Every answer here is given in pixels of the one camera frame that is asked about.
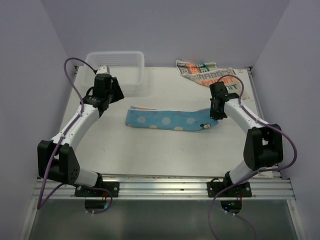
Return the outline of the blue polka dot towel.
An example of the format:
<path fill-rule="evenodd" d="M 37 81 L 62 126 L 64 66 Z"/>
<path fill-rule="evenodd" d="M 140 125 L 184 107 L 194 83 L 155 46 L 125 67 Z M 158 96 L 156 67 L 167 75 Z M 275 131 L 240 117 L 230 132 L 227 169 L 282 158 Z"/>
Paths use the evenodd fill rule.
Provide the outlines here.
<path fill-rule="evenodd" d="M 131 106 L 127 111 L 125 125 L 142 129 L 198 132 L 217 126 L 218 121 L 210 118 L 209 108 L 180 111 Z"/>

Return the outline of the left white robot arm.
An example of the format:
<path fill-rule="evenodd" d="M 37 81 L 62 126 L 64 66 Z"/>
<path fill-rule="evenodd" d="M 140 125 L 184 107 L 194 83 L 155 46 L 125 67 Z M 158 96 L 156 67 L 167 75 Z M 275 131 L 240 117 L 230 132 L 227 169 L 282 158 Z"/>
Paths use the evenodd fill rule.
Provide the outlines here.
<path fill-rule="evenodd" d="M 124 98 L 118 79 L 108 73 L 97 73 L 92 94 L 86 94 L 68 124 L 37 146 L 38 174 L 43 180 L 66 185 L 86 186 L 92 196 L 103 193 L 104 184 L 99 173 L 82 168 L 76 149 L 90 127 L 102 116 L 109 105 Z"/>

